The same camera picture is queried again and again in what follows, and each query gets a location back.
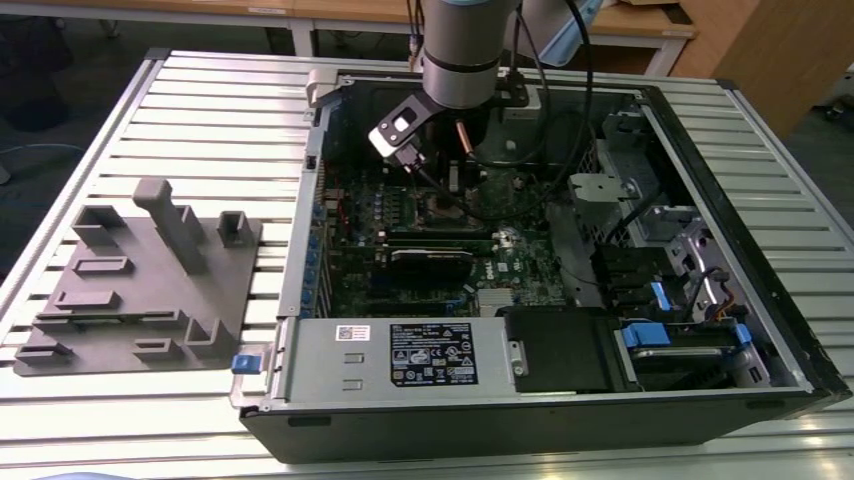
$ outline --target wooden table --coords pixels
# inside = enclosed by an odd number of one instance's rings
[[[402,34],[409,31],[404,0],[293,0],[290,15],[300,56],[314,52],[313,30]],[[589,30],[595,45],[653,49],[644,72],[653,76],[667,76],[685,41],[696,36],[696,28],[671,23],[660,8],[623,4],[601,9]]]
[[[30,0],[0,2],[0,13],[288,28],[301,57],[314,56],[317,30],[409,31],[405,0]],[[653,49],[645,74],[665,76],[696,29],[657,7],[617,4],[599,12],[591,34],[595,45]]]

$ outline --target white label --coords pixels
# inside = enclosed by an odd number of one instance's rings
[[[337,325],[334,327],[336,342],[366,342],[370,340],[369,325]]]
[[[248,8],[249,13],[265,13],[266,15],[284,15],[286,12],[282,8]]]
[[[661,35],[665,37],[692,37],[693,34],[691,32],[680,32],[679,30],[664,30],[661,31]]]

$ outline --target cable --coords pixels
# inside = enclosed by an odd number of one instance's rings
[[[521,30],[524,32],[524,37],[527,39],[528,45],[533,52],[533,65],[536,66],[536,73],[539,74],[541,89],[543,89],[543,115],[540,117],[540,124],[536,127],[536,144],[531,151],[519,159],[512,160],[509,162],[492,162],[487,159],[478,158],[473,154],[468,157],[484,167],[491,168],[513,168],[520,165],[524,165],[529,161],[532,161],[536,156],[541,153],[545,147],[545,136],[548,131],[548,120],[551,117],[551,91],[548,90],[548,80],[545,79],[545,69],[543,68],[543,64],[539,61],[539,53],[536,52],[536,45],[533,44],[533,36],[531,35],[531,30],[528,29],[528,24],[524,21],[524,17],[521,16],[521,10],[516,10],[516,25],[521,26]]]
[[[693,314],[693,304],[696,303],[696,297],[699,297],[699,292],[703,289],[703,283],[705,282],[708,275],[711,275],[717,271],[723,271],[723,269],[720,267],[708,267],[705,270],[703,270],[703,273],[700,273],[699,279],[696,281],[696,285],[693,287],[693,291],[691,292],[689,300],[684,304],[684,314],[681,315],[681,319],[680,319],[681,323],[693,323],[693,322],[689,322],[689,320],[691,320],[691,315]]]
[[[585,82],[584,82],[584,106],[581,107],[581,124],[579,125],[577,128],[577,132],[575,134],[575,144],[572,145],[572,152],[569,153],[568,157],[567,157],[567,162],[564,163],[563,167],[560,168],[560,171],[557,172],[557,177],[551,185],[551,187],[545,190],[545,192],[540,195],[540,197],[527,206],[524,206],[523,208],[520,208],[519,210],[516,210],[515,212],[507,214],[507,215],[497,215],[497,216],[485,216],[481,215],[478,212],[474,212],[470,207],[468,207],[468,205],[460,201],[453,194],[441,186],[438,185],[438,183],[429,177],[429,175],[426,175],[424,172],[421,172],[421,170],[418,170],[418,173],[421,175],[421,178],[424,179],[424,181],[429,184],[429,186],[432,188],[436,189],[436,191],[445,197],[448,198],[448,200],[458,207],[458,209],[470,217],[476,218],[480,221],[484,222],[492,222],[492,221],[499,221],[499,220],[508,220],[511,218],[519,217],[521,215],[524,215],[525,213],[528,213],[531,210],[533,210],[535,208],[537,208],[540,206],[540,204],[543,202],[545,202],[548,200],[548,198],[551,197],[551,195],[557,191],[557,188],[560,188],[560,180],[563,179],[563,177],[565,176],[565,174],[568,173],[569,170],[569,165],[571,165],[571,159],[575,158],[576,154],[577,154],[577,149],[581,143],[581,137],[584,134],[584,130],[585,130],[585,125],[589,123],[589,109],[591,109],[591,105],[592,105],[592,46],[589,43],[589,35],[587,33],[587,26],[584,25],[584,19],[581,18],[581,14],[577,11],[577,6],[575,5],[575,3],[571,0],[567,0],[567,6],[569,7],[569,10],[572,12],[572,17],[575,17],[575,23],[577,24],[577,28],[581,34],[581,45],[584,47],[584,56],[585,56],[585,60],[587,60],[587,75],[585,75]],[[520,19],[520,23],[521,23],[521,28],[524,30],[527,30],[527,25],[523,21],[523,18],[519,17]],[[531,41],[531,48],[533,50],[533,57],[539,58],[539,53],[536,52],[536,46],[533,45],[533,42]]]
[[[635,208],[631,210],[631,212],[628,212],[628,215],[625,215],[625,217],[623,219],[620,219],[619,222],[616,222],[616,225],[613,225],[613,228],[611,229],[611,231],[608,232],[608,234],[604,236],[604,241],[601,243],[608,244],[611,243],[611,239],[613,238],[613,236],[616,235],[616,233],[625,228],[625,226],[633,221],[635,218],[637,218],[637,216],[645,212],[645,210],[649,208],[649,206],[652,205],[652,202],[655,200],[657,200],[657,197],[661,195],[661,193],[664,192],[660,184],[655,187],[655,190],[652,190],[649,192],[649,194],[643,197],[640,199],[640,201],[637,202],[637,205],[635,205]]]
[[[720,287],[720,291],[725,293],[725,301],[723,302],[723,304],[720,304],[720,306],[715,309],[715,312],[711,314],[711,318],[713,318],[715,321],[719,321],[723,318],[725,310],[735,304],[735,294],[732,293],[732,290],[727,288],[725,281],[717,282],[717,286]]]
[[[424,8],[421,0],[414,0],[414,31],[418,37],[421,36],[421,25],[424,25]]]
[[[577,280],[581,283],[585,283],[587,285],[592,285],[593,287],[599,287],[601,288],[601,284],[596,283],[591,280],[584,280],[581,277],[579,277],[577,275],[575,275],[572,272],[569,272],[569,269],[565,268],[565,265],[563,265],[563,260],[560,260],[560,257],[555,257],[555,262],[557,263],[557,265],[560,266],[560,270],[563,270],[565,272],[565,274],[572,277],[575,280]]]
[[[519,18],[521,18],[521,2],[516,7],[516,21],[512,25],[512,49],[509,50],[509,71],[516,71],[516,51],[519,48]]]
[[[412,0],[405,0],[405,13],[409,16],[409,35],[414,35],[414,17],[412,16]]]
[[[0,150],[0,155],[5,155],[6,153],[17,152],[18,150],[23,150],[27,148],[66,148],[69,150],[76,150],[80,153],[85,153],[85,149],[77,147],[76,145],[66,145],[64,143],[31,143],[29,145],[18,145],[17,147],[6,148],[5,150]]]

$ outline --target metal bracket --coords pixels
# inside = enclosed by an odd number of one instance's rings
[[[524,377],[528,374],[528,362],[524,359],[524,344],[521,342],[508,342],[509,347],[509,368],[513,377]]]
[[[337,83],[337,68],[314,68],[308,72],[305,82],[305,98],[308,106],[317,108],[322,106],[321,99],[340,87]]]
[[[525,86],[528,103],[523,106],[511,106],[504,108],[503,120],[536,120],[539,118],[539,111],[543,108],[543,104],[539,101],[539,94],[536,93],[537,87],[533,85]]]
[[[424,91],[417,91],[394,107],[368,134],[378,154],[388,158],[409,141],[414,131],[444,111]]]
[[[631,198],[620,179],[604,173],[571,175],[569,187],[575,198],[585,202],[616,203]]]

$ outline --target slotted metal table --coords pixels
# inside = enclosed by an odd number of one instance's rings
[[[74,248],[81,205],[130,202],[140,177],[166,177],[197,216],[242,210],[264,221],[241,341],[268,342],[304,157],[306,73],[404,71],[402,63],[170,52],[142,63],[43,223],[0,288],[0,477],[68,472],[134,478],[587,479],[844,478],[854,471],[854,400],[756,424],[696,447],[402,463],[282,465],[237,421],[232,385],[261,376],[196,371],[21,378],[11,372]],[[580,80],[569,72],[553,79]],[[653,83],[679,114],[812,330],[854,388],[854,233],[737,91],[709,80]]]

